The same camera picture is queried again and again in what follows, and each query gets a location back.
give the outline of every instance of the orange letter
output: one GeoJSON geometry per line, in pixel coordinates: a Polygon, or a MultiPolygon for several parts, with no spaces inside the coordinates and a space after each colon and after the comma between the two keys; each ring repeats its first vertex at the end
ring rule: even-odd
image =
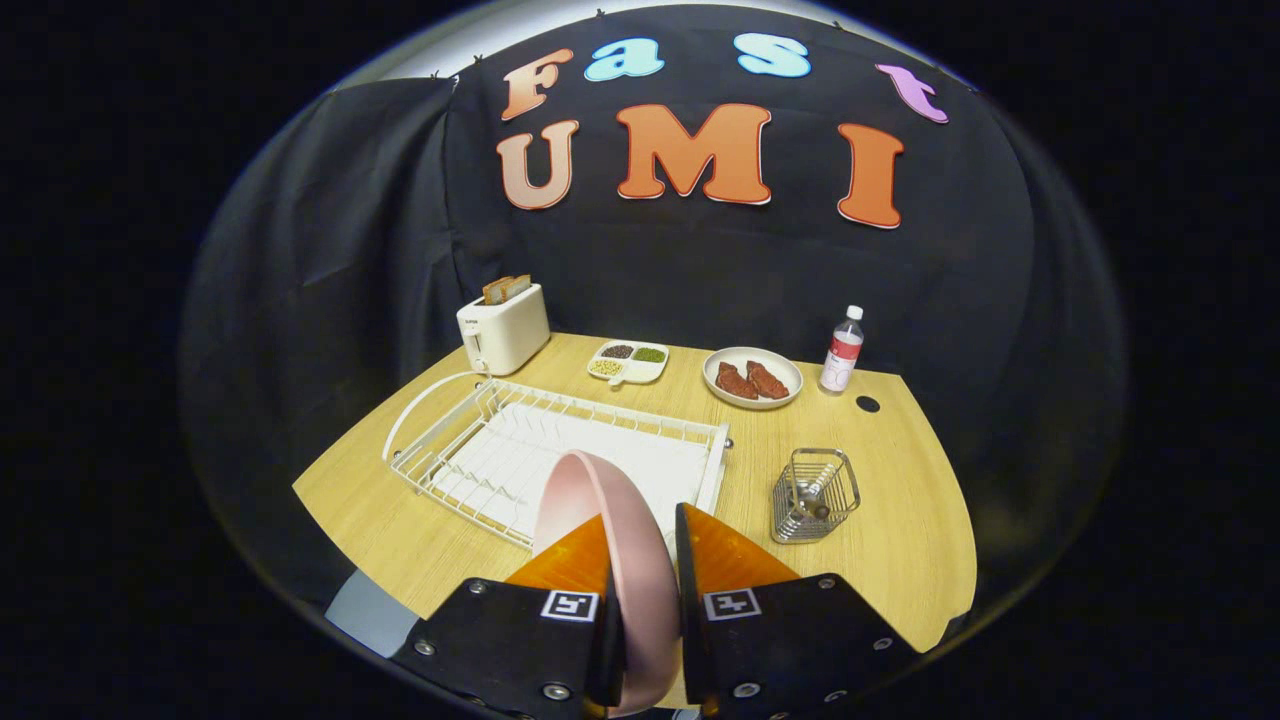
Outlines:
{"type": "Polygon", "coordinates": [[[507,200],[525,210],[545,210],[564,200],[573,182],[573,154],[570,137],[577,132],[577,120],[561,120],[543,129],[543,140],[550,145],[552,177],[543,187],[529,184],[529,143],[534,136],[526,133],[508,137],[498,143],[502,155],[502,187],[507,200]]]}
{"type": "Polygon", "coordinates": [[[893,160],[902,141],[887,132],[845,123],[840,135],[849,141],[849,195],[836,210],[856,223],[891,231],[902,224],[902,215],[893,208],[893,160]]]}
{"type": "Polygon", "coordinates": [[[687,197],[714,159],[716,170],[703,186],[707,197],[764,205],[772,193],[760,178],[760,131],[769,119],[764,108],[731,102],[712,110],[698,135],[689,137],[666,105],[626,108],[618,122],[627,126],[631,150],[627,179],[618,186],[618,195],[627,200],[662,197],[667,186],[654,177],[657,160],[676,192],[687,197]]]}
{"type": "Polygon", "coordinates": [[[572,59],[573,51],[566,47],[507,73],[502,79],[507,81],[511,99],[507,102],[507,109],[502,111],[502,119],[509,120],[545,102],[547,96],[539,95],[538,87],[556,85],[559,70],[554,63],[567,63],[572,59]]]}

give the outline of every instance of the drying rack handle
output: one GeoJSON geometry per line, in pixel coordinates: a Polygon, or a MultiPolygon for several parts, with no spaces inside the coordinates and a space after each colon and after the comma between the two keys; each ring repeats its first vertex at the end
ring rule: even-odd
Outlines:
{"type": "Polygon", "coordinates": [[[431,395],[431,392],[434,392],[435,388],[443,386],[444,383],[447,383],[449,380],[456,380],[458,378],[465,378],[467,375],[480,375],[480,374],[484,374],[485,378],[492,378],[493,377],[493,375],[490,375],[488,373],[479,373],[479,372],[475,372],[475,370],[467,370],[465,373],[457,373],[457,374],[449,375],[447,378],[440,378],[439,380],[435,380],[434,383],[431,383],[430,387],[428,387],[422,392],[417,393],[417,397],[415,397],[413,400],[411,400],[410,404],[404,406],[404,410],[401,410],[399,418],[396,418],[396,424],[392,425],[392,432],[387,433],[387,443],[383,445],[383,460],[385,461],[387,456],[390,455],[392,441],[396,439],[396,433],[399,432],[399,427],[404,423],[404,418],[408,418],[408,414],[413,411],[413,407],[417,407],[419,402],[422,402],[422,398],[425,398],[426,396],[431,395]]]}

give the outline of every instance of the toaster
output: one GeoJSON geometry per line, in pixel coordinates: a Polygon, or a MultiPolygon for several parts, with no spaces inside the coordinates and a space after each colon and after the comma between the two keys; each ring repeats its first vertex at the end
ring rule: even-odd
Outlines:
{"type": "Polygon", "coordinates": [[[552,338],[543,286],[534,283],[502,305],[477,297],[458,310],[458,329],[472,370],[515,373],[552,338]]]}

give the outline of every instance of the screw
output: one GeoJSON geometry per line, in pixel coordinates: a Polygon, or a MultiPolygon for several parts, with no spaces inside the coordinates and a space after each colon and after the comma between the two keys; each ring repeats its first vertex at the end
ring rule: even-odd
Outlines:
{"type": "Polygon", "coordinates": [[[543,694],[554,701],[564,701],[568,700],[573,693],[559,683],[547,683],[545,685],[543,685],[543,694]]]}

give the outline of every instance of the dish rack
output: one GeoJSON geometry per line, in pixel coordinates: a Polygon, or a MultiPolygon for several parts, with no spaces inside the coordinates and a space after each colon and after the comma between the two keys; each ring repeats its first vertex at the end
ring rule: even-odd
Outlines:
{"type": "MultiPolygon", "coordinates": [[[[401,413],[384,460],[401,424],[439,384],[401,413]]],[[[677,420],[489,378],[389,465],[417,495],[531,548],[552,466],[568,450],[590,452],[627,474],[675,548],[676,503],[714,514],[728,447],[727,423],[677,420]]]]}

